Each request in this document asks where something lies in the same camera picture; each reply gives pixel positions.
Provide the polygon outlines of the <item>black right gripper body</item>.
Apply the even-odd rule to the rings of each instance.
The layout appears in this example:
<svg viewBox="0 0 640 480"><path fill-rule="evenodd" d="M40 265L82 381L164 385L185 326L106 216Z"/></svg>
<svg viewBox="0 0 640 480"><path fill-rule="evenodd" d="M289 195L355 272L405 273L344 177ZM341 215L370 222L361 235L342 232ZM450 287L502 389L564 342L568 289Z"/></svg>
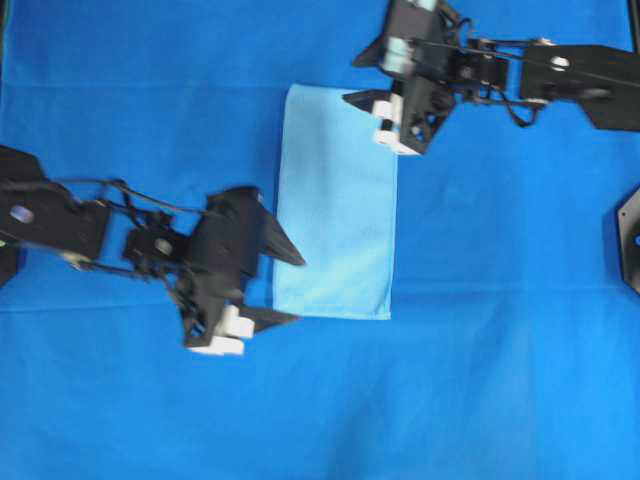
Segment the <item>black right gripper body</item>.
<svg viewBox="0 0 640 480"><path fill-rule="evenodd" d="M399 156L422 155L456 106L454 92L423 77L375 90L371 114L381 120L375 143Z"/></svg>

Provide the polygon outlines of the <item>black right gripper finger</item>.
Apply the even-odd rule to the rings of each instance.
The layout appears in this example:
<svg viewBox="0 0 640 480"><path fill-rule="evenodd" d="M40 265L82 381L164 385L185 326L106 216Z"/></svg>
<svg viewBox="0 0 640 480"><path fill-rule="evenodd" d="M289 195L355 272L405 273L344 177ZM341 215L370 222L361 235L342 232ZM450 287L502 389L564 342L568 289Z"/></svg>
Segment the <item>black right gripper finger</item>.
<svg viewBox="0 0 640 480"><path fill-rule="evenodd" d="M373 116L391 116L393 106L391 93L386 90L365 90L346 93L342 99L349 105Z"/></svg>
<svg viewBox="0 0 640 480"><path fill-rule="evenodd" d="M352 60L351 65L354 68L381 69L386 52L386 38L380 35Z"/></svg>

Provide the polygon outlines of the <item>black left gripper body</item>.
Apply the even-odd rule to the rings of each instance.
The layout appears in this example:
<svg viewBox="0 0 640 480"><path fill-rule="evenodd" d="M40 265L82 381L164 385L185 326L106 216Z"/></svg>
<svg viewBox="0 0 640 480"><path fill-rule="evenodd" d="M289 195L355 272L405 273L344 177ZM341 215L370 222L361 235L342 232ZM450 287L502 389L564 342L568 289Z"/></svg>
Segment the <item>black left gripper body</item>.
<svg viewBox="0 0 640 480"><path fill-rule="evenodd" d="M200 355L243 355L255 321L240 310L247 283L256 276L256 262L206 269L181 261L175 269L170 293L180 312L185 348Z"/></svg>

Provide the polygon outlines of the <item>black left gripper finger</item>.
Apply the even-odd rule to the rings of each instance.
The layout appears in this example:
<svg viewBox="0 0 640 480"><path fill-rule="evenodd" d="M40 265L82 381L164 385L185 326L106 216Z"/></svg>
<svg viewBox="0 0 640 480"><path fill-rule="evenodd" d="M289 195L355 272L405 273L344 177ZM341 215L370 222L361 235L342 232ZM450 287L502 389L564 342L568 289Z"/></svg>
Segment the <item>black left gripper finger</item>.
<svg viewBox="0 0 640 480"><path fill-rule="evenodd" d="M298 320L298 316L267 307L242 305L238 308L239 334L254 336L270 328L287 325Z"/></svg>
<svg viewBox="0 0 640 480"><path fill-rule="evenodd" d="M289 239L277 219L267 210L263 210L263 228L261 253L275 260L293 266L306 264L302 254Z"/></svg>

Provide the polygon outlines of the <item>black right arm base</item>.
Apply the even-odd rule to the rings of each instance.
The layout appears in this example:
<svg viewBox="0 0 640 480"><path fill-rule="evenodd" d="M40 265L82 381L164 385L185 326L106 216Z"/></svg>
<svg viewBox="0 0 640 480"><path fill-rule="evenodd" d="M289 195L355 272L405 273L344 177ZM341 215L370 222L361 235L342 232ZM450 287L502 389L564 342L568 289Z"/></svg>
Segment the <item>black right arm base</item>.
<svg viewBox="0 0 640 480"><path fill-rule="evenodd" d="M639 196L639 186L635 186L614 209L621 279L636 295L639 294Z"/></svg>

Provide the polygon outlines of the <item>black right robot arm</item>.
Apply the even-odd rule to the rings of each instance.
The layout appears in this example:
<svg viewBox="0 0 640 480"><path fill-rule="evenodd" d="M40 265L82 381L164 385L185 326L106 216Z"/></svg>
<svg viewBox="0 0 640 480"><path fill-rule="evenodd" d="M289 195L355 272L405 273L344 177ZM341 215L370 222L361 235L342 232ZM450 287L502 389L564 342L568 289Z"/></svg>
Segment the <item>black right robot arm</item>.
<svg viewBox="0 0 640 480"><path fill-rule="evenodd" d="M504 107L521 128L556 101L577 104L600 130L639 129L639 58L601 45L391 39L355 61L389 76L387 90L343 95L381 122L376 142L422 155L459 103Z"/></svg>

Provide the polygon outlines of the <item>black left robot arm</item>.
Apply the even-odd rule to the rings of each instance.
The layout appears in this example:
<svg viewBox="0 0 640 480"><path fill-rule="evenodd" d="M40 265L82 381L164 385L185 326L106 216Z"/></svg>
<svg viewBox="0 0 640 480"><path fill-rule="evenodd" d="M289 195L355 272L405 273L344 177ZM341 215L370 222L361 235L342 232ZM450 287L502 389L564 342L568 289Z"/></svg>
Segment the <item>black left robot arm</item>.
<svg viewBox="0 0 640 480"><path fill-rule="evenodd" d="M28 247L50 250L80 271L161 281L177 306L186 349L203 355L241 355L244 342L296 316L245 302L260 256L302 266L305 260L258 188L210 195L196 210L188 235L172 226L179 207L155 200L136 207L137 191L120 179L100 181L122 195L80 201L64 182L49 179L36 156L1 149L1 281L19 271Z"/></svg>

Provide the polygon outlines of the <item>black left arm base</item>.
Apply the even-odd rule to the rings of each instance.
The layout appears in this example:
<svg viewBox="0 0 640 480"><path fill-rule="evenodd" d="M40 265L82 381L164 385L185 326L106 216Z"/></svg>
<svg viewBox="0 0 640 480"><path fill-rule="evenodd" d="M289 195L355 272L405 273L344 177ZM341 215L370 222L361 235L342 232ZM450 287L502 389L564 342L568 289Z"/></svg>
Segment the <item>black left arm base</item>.
<svg viewBox="0 0 640 480"><path fill-rule="evenodd" d="M0 248L0 288L19 273L23 257L23 250L17 246L4 245Z"/></svg>

